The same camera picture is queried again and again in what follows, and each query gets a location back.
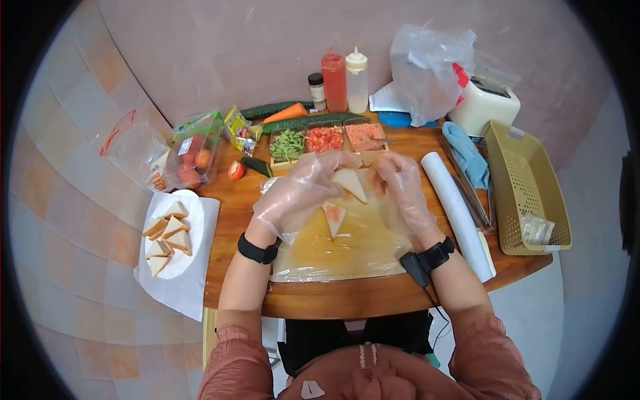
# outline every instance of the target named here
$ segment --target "cucumber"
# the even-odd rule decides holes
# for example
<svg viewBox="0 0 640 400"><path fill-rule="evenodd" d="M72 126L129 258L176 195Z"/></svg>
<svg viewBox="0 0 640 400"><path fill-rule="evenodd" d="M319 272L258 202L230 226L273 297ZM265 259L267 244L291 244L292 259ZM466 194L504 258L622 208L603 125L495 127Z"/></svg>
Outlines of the cucumber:
<svg viewBox="0 0 640 400"><path fill-rule="evenodd" d="M273 172L271 171L271 167L269 163L263 161L261 159L252 158L252 157L242 157L240 158L240 162L251 168L254 171L258 171L263 174L267 178L273 178Z"/></svg>
<svg viewBox="0 0 640 400"><path fill-rule="evenodd" d="M249 121L262 120L263 118L267 118L268 116L281 112L285 108L293 106L295 103L302 103L302 106L306 109L314 107L314 104L310 101L284 101L281 103L272 103L265 104L263 106L252 107L241 110L240 112Z"/></svg>
<svg viewBox="0 0 640 400"><path fill-rule="evenodd" d="M307 124L312 122L325 122L325 121L341 121L349 120L351 118L360 118L362 115L352 113L336 113L336 114L320 114L301 116L299 118L292 118L289 120L274 121L262 126L262 134L272 134L278 131L284 131L286 128L290 129L302 129Z"/></svg>

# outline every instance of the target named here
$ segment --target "black lid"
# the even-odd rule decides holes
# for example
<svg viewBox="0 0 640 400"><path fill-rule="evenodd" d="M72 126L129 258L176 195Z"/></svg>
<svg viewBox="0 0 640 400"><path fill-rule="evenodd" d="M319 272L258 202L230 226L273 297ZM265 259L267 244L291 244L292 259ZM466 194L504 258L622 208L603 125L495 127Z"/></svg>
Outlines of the black lid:
<svg viewBox="0 0 640 400"><path fill-rule="evenodd" d="M307 78L309 80L309 84L311 85L317 85L317 84L322 84L324 81L322 80L322 74L320 74L319 72L316 72L315 74L311 74L309 75L309 77Z"/></svg>

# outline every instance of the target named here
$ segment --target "pink wall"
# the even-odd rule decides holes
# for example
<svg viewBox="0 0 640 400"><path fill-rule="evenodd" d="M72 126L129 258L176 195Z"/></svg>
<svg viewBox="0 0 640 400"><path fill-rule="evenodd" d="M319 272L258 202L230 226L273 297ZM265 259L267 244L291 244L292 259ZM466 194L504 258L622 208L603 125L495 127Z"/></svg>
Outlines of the pink wall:
<svg viewBox="0 0 640 400"><path fill-rule="evenodd" d="M586 30L561 0L99 0L118 48L172 124L307 99L306 76L333 44L369 57L370 91L390 81L388 51L405 23L462 32L522 82L515 125L537 136L559 168L591 126L609 76Z"/></svg>

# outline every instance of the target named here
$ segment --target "sleeve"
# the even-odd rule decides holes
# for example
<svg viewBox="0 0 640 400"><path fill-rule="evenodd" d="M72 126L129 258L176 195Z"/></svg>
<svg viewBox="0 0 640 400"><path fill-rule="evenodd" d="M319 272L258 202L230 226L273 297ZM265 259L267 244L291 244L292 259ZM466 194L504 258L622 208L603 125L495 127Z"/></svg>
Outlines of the sleeve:
<svg viewBox="0 0 640 400"><path fill-rule="evenodd" d="M246 329L240 326L219 329L197 399L272 398L273 375L262 343L250 340Z"/></svg>
<svg viewBox="0 0 640 400"><path fill-rule="evenodd" d="M477 398L541 399L522 355L495 316L474 322L456 341L449 372Z"/></svg>

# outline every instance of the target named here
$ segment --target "white squeeze bottle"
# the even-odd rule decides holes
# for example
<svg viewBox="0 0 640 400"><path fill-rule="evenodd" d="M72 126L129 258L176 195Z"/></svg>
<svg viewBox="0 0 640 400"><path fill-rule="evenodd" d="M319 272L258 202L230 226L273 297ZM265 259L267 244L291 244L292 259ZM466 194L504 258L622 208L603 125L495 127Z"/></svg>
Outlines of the white squeeze bottle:
<svg viewBox="0 0 640 400"><path fill-rule="evenodd" d="M367 111L369 87L367 85L367 58L358 52L358 47L344 59L347 67L347 105L354 114Z"/></svg>

